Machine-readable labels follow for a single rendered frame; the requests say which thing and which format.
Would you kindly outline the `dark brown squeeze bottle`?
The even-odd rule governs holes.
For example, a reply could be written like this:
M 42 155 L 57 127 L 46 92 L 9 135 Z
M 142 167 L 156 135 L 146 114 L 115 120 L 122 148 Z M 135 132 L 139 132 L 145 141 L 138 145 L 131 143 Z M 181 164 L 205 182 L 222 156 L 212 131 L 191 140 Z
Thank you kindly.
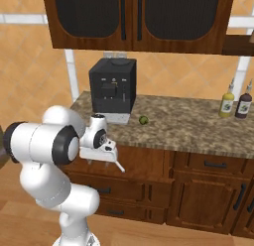
M 249 112 L 252 103 L 252 95 L 250 94 L 251 90 L 252 90 L 252 82 L 249 82 L 249 84 L 246 87 L 246 91 L 239 97 L 235 111 L 236 118 L 245 119 L 247 117 L 247 114 Z

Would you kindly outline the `brown wall cupboard door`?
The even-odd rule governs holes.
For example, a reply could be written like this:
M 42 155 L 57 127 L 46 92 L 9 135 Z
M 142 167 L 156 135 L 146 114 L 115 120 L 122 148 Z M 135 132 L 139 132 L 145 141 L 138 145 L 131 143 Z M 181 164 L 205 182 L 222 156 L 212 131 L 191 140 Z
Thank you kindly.
M 54 49 L 131 51 L 132 0 L 125 0 L 126 40 L 120 0 L 44 0 Z
M 133 0 L 135 52 L 218 55 L 233 0 L 143 0 L 137 41 L 138 0 Z

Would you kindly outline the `yellow squeeze bottle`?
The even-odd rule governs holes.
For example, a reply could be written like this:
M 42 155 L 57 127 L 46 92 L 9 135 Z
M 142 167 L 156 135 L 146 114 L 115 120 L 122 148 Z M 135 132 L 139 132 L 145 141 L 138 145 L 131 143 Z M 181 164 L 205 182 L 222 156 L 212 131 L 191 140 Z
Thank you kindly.
M 220 103 L 220 108 L 218 115 L 220 117 L 229 117 L 232 109 L 232 105 L 234 102 L 234 94 L 232 93 L 234 88 L 234 80 L 231 80 L 231 83 L 228 86 L 228 90 L 226 93 L 223 94 L 222 100 Z

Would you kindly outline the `brown wooden open drawer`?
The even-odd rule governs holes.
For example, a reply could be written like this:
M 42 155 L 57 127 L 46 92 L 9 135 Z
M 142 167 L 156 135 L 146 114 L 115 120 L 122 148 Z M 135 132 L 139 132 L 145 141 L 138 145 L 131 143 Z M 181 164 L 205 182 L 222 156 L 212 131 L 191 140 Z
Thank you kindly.
M 62 167 L 62 171 L 75 184 L 95 189 L 111 187 L 110 194 L 100 193 L 102 199 L 167 208 L 173 186 L 168 176 L 169 166 L 164 165 L 169 152 L 127 146 L 119 146 L 118 151 L 125 173 L 113 163 L 88 162 L 81 158 Z

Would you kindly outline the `brown wooden drawer front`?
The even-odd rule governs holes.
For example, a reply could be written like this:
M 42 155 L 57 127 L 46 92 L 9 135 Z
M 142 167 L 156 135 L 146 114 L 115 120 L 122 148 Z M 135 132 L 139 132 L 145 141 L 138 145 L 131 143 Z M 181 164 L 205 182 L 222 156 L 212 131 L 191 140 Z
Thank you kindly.
M 109 209 L 124 210 L 124 215 L 109 214 L 107 213 Z M 163 224 L 166 220 L 167 212 L 164 208 L 102 200 L 96 213 L 123 219 Z
M 176 152 L 174 168 L 180 171 L 254 177 L 254 160 L 207 154 Z

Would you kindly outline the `black coffee machine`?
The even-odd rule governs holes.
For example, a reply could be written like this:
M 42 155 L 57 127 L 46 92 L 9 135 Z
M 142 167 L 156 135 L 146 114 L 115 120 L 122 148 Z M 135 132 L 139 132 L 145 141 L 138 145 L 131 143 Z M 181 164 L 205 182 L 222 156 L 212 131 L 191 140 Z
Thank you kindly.
M 89 71 L 92 109 L 108 123 L 127 124 L 136 99 L 137 61 L 99 60 Z

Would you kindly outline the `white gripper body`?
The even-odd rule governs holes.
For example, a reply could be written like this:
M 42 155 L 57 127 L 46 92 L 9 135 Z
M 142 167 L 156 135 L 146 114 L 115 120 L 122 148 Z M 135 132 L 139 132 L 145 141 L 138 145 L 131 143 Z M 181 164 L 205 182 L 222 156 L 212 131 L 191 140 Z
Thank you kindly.
M 87 160 L 96 160 L 115 163 L 117 161 L 117 149 L 102 147 L 101 149 L 90 149 L 81 147 L 79 156 Z

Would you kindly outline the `brown base cupboard door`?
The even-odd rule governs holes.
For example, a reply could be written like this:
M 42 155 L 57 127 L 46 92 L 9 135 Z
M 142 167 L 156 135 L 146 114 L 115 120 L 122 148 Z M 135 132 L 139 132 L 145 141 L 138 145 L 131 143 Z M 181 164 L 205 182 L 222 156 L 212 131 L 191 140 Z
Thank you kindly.
M 250 184 L 246 179 L 174 171 L 167 223 L 228 234 L 240 209 L 239 205 L 234 210 L 233 205 L 242 184 L 246 184 L 246 193 Z
M 251 213 L 247 212 L 247 205 L 252 201 L 253 197 L 254 185 L 250 187 L 248 195 L 244 201 L 244 205 L 232 230 L 233 236 L 254 239 L 254 208 Z

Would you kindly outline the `white wall socket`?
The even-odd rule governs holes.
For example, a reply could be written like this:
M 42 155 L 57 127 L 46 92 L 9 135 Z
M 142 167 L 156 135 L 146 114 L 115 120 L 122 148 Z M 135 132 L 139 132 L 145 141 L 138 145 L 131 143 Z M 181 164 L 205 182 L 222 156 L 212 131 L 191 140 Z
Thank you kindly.
M 103 57 L 106 59 L 127 59 L 127 53 L 105 51 Z

